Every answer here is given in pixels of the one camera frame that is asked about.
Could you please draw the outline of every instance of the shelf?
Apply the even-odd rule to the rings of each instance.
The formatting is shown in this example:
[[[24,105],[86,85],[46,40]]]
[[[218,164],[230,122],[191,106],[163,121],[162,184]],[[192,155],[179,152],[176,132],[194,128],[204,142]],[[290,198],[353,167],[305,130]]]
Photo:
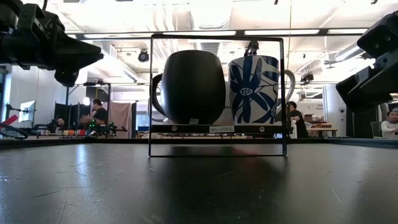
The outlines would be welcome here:
[[[179,134],[275,134],[288,133],[289,130],[283,126],[272,125],[152,125],[152,133],[179,133]]]

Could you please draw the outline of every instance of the black table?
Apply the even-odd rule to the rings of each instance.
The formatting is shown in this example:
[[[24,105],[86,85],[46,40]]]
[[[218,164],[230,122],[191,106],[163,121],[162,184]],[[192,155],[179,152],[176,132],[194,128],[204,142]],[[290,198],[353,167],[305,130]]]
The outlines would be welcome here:
[[[0,223],[395,223],[397,158],[335,144],[235,158],[149,159],[145,144],[2,150]]]

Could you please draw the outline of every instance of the blue floral mug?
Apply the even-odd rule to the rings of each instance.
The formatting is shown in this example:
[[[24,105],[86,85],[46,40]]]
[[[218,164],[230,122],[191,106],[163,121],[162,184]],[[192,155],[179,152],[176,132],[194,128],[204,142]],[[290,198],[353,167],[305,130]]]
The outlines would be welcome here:
[[[274,124],[281,107],[277,106],[279,62],[270,56],[237,58],[228,65],[229,102],[236,124]],[[295,87],[294,74],[288,70],[289,101]]]

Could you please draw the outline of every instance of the man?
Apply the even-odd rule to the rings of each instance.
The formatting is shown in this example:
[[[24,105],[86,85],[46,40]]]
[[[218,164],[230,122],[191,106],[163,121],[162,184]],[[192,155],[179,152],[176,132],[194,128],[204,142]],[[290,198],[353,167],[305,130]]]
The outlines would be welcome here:
[[[95,111],[93,117],[90,117],[89,115],[83,115],[80,118],[80,123],[87,124],[91,120],[95,120],[95,123],[98,125],[108,124],[108,112],[106,111],[105,108],[102,107],[101,100],[99,99],[93,100],[93,111]]]
[[[387,121],[381,123],[381,131],[385,139],[398,139],[398,108],[387,113]]]
[[[297,109],[297,104],[293,101],[287,103],[287,109],[290,110],[290,119],[296,121],[297,138],[308,138],[307,128],[305,127],[303,115]]]
[[[55,128],[56,131],[64,131],[67,127],[65,126],[65,121],[62,118],[57,119],[57,127]]]

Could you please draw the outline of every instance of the label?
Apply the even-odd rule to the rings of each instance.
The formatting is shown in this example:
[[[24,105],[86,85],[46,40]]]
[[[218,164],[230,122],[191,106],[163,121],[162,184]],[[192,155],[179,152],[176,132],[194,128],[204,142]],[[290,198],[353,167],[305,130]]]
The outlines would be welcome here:
[[[235,126],[210,126],[210,133],[234,133]]]
[[[195,118],[189,119],[189,124],[198,124],[198,123],[199,123],[199,119],[195,119]]]

